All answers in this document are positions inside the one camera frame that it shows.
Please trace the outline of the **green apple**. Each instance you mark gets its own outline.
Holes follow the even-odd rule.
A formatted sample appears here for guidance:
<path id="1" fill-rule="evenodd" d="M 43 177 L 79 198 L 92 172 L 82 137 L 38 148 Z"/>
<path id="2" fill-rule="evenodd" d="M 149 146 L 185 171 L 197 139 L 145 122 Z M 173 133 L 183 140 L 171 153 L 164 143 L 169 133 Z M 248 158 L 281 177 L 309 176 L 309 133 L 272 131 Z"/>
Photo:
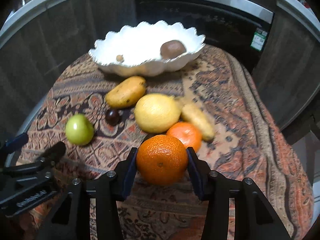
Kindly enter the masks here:
<path id="1" fill-rule="evenodd" d="M 85 146 L 93 139 L 95 130 L 85 115 L 75 114 L 68 119 L 65 134 L 70 143 Z"/>

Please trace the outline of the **dark plum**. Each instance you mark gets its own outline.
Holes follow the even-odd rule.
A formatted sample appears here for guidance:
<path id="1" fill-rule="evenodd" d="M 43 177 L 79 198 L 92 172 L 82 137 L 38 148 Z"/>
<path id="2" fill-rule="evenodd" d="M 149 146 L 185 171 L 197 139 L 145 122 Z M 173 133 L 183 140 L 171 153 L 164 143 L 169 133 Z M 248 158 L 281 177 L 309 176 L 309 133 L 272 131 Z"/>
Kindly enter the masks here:
<path id="1" fill-rule="evenodd" d="M 105 120 L 111 126 L 116 126 L 120 120 L 120 114 L 116 109 L 107 109 L 105 112 Z"/>

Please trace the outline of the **yellow mango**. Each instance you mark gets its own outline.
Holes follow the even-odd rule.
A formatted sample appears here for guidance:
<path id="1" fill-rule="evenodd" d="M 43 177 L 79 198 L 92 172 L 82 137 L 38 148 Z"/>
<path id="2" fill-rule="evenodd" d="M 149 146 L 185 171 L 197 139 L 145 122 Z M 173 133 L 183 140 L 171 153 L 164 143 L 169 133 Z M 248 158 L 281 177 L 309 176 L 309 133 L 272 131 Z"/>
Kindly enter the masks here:
<path id="1" fill-rule="evenodd" d="M 136 104 L 145 93 L 146 80 L 140 76 L 132 76 L 109 91 L 105 100 L 111 108 L 123 109 Z"/>

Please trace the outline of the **orange tangerine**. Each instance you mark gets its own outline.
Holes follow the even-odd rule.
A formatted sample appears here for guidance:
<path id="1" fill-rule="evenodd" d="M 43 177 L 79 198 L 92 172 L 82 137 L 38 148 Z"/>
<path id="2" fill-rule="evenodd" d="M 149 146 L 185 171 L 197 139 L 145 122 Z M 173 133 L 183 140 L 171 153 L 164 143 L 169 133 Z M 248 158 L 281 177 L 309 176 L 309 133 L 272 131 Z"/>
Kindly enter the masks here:
<path id="1" fill-rule="evenodd" d="M 185 148 L 192 147 L 195 152 L 201 148 L 202 134 L 191 123 L 178 122 L 168 129 L 166 135 L 177 138 Z"/>
<path id="2" fill-rule="evenodd" d="M 136 164 L 145 181 L 169 186 L 183 178 L 188 165 L 188 155 L 185 146 L 177 138 L 161 134 L 140 145 Z"/>

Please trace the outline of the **yellow lemon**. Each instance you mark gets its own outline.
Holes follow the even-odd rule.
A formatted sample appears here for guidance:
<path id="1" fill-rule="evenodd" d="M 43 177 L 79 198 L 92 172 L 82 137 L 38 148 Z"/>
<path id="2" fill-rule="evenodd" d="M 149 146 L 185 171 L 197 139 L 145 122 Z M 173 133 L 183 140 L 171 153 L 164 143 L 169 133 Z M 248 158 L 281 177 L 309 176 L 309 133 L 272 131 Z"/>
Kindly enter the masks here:
<path id="1" fill-rule="evenodd" d="M 152 93 L 140 98 L 134 109 L 137 125 L 148 133 L 163 133 L 180 119 L 181 110 L 172 96 Z"/>

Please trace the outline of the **small brown longan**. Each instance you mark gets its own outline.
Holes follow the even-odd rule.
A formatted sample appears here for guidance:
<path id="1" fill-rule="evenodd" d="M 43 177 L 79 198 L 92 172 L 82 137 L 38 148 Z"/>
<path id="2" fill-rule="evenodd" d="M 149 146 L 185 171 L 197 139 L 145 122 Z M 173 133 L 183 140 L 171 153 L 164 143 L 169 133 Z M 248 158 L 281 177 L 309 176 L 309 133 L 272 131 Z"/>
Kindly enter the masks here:
<path id="1" fill-rule="evenodd" d="M 123 61 L 124 61 L 123 55 L 117 55 L 117 56 L 116 56 L 116 60 L 117 60 L 118 62 L 123 62 Z"/>

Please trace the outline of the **small banana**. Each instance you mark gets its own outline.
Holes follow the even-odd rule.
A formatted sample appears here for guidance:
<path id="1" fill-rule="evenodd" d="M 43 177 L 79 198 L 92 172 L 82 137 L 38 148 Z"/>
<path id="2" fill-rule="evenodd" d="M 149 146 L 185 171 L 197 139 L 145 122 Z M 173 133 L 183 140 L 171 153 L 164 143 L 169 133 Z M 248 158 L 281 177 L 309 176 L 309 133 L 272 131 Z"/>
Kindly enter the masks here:
<path id="1" fill-rule="evenodd" d="M 195 103 L 184 97 L 177 98 L 176 101 L 181 109 L 181 118 L 194 125 L 200 131 L 204 141 L 213 141 L 215 129 L 204 112 Z"/>

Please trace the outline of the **brown kiwi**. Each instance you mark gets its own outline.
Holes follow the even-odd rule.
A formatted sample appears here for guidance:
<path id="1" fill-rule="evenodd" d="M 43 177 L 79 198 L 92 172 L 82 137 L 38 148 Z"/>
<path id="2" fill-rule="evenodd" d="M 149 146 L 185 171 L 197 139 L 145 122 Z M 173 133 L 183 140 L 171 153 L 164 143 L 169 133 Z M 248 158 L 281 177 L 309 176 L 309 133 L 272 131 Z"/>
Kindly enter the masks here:
<path id="1" fill-rule="evenodd" d="M 184 44 L 178 40 L 171 40 L 161 45 L 160 54 L 163 59 L 174 59 L 187 50 Z"/>

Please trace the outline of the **patterned paisley tablecloth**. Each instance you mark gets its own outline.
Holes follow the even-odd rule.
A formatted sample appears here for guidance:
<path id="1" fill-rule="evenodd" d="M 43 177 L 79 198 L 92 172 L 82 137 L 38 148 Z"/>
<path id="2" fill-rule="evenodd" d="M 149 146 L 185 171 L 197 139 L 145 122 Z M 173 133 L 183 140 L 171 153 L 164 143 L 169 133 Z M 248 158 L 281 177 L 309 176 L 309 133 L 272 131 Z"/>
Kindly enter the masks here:
<path id="1" fill-rule="evenodd" d="M 18 163 L 32 163 L 47 148 L 65 141 L 69 117 L 82 113 L 96 136 L 90 145 L 67 144 L 56 166 L 59 182 L 94 179 L 125 159 L 145 137 L 132 109 L 121 122 L 105 121 L 105 95 L 122 78 L 103 74 L 88 55 L 60 75 L 31 124 L 29 141 Z M 302 239 L 312 224 L 314 198 L 306 172 L 262 103 L 251 76 L 229 53 L 205 46 L 201 55 L 179 72 L 148 78 L 148 93 L 185 96 L 214 123 L 215 138 L 203 143 L 198 157 L 227 178 L 252 178 L 276 210 L 292 239 Z M 118 203 L 125 239 L 200 239 L 207 204 L 195 196 L 185 177 L 170 187 L 136 178 L 129 198 Z"/>

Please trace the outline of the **white scalloped fruit bowl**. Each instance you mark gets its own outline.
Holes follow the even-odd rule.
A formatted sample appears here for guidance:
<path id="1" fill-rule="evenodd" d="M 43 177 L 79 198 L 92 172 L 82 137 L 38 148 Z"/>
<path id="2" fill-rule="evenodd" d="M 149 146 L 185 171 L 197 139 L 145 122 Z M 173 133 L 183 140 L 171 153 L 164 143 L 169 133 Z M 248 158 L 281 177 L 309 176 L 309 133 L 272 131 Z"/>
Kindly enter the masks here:
<path id="1" fill-rule="evenodd" d="M 172 25 L 161 20 L 155 24 L 140 22 L 137 26 L 123 26 L 119 32 L 110 31 L 103 40 L 96 40 L 94 48 L 88 51 L 92 61 L 104 73 L 122 77 L 157 76 L 182 69 L 195 60 L 205 45 L 205 35 L 199 35 L 196 28 L 185 29 L 183 24 Z M 171 40 L 182 42 L 186 52 L 174 59 L 163 59 L 161 45 Z M 117 55 L 124 61 L 118 62 Z"/>

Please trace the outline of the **built-in black dishwasher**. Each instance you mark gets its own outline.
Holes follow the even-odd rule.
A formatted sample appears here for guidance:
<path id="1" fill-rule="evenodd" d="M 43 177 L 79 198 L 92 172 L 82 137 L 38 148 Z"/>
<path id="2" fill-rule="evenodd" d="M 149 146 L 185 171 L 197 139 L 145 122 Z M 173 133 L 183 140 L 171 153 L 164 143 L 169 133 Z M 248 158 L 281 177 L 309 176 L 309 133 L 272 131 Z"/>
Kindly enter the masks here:
<path id="1" fill-rule="evenodd" d="M 136 0 L 139 22 L 160 20 L 194 27 L 205 43 L 236 57 L 249 72 L 257 66 L 273 12 L 249 0 Z"/>

